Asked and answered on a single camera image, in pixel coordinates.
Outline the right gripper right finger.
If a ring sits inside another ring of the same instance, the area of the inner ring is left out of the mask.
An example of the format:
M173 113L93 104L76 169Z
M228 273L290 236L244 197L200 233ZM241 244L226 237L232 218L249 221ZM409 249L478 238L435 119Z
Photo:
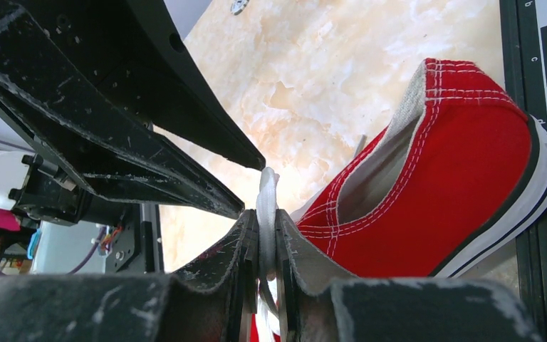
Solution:
M359 278L276 213L282 341L540 341L523 304L478 279Z

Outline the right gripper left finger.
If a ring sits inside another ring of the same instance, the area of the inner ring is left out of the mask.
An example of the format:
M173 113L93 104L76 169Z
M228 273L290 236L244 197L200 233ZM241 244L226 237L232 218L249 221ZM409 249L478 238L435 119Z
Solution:
M172 273L0 278L0 341L247 341L255 312L252 209Z

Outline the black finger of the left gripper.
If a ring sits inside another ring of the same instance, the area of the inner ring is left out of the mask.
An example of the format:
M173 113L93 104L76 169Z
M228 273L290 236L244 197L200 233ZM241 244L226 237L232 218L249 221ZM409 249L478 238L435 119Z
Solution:
M75 185L105 200L232 219L244 210L169 132L112 104L23 4L0 4L0 117Z

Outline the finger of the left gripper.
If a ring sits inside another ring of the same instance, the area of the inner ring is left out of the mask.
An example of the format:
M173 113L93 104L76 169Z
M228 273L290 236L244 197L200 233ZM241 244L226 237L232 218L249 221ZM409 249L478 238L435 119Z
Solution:
M64 56L126 113L243 167L265 157L206 82L163 1L24 1Z

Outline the red canvas sneaker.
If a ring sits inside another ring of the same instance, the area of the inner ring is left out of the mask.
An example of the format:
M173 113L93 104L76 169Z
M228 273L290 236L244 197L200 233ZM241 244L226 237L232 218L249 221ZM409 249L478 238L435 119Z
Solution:
M388 126L291 216L359 278L461 279L546 208L546 130L476 64L428 58Z

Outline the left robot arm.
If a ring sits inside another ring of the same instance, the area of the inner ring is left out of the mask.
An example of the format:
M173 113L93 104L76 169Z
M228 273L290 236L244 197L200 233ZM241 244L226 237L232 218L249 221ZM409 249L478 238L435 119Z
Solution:
M236 219L244 203L168 138L265 157L223 109L163 1L0 1L0 209L114 224L125 203Z

